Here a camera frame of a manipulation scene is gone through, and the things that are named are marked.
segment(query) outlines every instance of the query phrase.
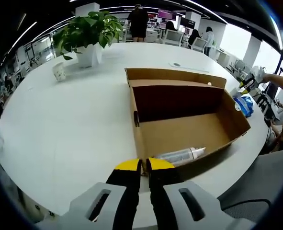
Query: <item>white flower pot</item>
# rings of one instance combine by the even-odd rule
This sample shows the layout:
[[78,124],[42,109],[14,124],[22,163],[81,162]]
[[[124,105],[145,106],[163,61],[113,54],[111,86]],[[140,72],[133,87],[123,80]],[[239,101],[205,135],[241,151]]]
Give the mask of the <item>white flower pot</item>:
[[82,68],[94,67],[102,61],[102,47],[99,43],[88,45],[87,48],[81,46],[77,48],[81,54],[76,54],[79,61],[79,66]]

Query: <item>white cup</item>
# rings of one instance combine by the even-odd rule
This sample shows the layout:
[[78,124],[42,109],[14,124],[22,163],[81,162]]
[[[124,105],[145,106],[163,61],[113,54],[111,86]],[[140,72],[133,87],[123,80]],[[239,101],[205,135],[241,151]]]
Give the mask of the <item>white cup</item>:
[[63,62],[60,62],[57,65],[53,66],[52,70],[57,81],[63,81],[66,79]]

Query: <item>window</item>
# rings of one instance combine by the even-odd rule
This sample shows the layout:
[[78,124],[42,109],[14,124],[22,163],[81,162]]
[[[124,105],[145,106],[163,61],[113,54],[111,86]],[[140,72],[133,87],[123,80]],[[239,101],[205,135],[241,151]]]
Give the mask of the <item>window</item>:
[[220,47],[242,60],[248,49],[250,38],[251,33],[249,31],[227,24]]
[[253,66],[265,67],[267,73],[274,73],[281,55],[268,43],[262,41]]

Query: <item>green leaves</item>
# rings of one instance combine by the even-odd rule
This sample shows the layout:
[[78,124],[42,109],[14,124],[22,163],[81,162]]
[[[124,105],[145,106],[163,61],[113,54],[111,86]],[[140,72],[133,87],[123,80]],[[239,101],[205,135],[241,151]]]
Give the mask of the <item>green leaves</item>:
[[86,17],[76,17],[61,31],[53,36],[54,46],[57,47],[65,60],[72,59],[65,56],[67,52],[78,52],[78,47],[87,48],[88,45],[99,43],[103,48],[111,45],[113,39],[119,41],[122,37],[122,26],[118,19],[108,11],[89,12]]

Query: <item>woman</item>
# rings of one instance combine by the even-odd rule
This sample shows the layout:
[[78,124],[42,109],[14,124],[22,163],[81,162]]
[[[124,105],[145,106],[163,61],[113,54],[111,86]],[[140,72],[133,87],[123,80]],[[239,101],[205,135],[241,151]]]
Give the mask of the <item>woman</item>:
[[128,16],[128,23],[131,24],[133,42],[144,42],[147,33],[147,22],[149,20],[147,11],[140,4]]
[[188,39],[188,47],[191,48],[193,42],[195,41],[195,39],[199,37],[201,38],[201,36],[199,35],[199,32],[197,30],[193,30],[192,34],[190,35],[189,39]]
[[166,24],[166,31],[167,30],[173,30],[173,31],[177,31],[177,29],[174,28],[173,22],[168,21]]
[[213,29],[211,27],[207,27],[206,29],[206,34],[203,37],[204,40],[207,41],[205,48],[204,48],[204,54],[209,56],[209,51],[213,45],[213,41],[214,41],[214,33],[213,33]]

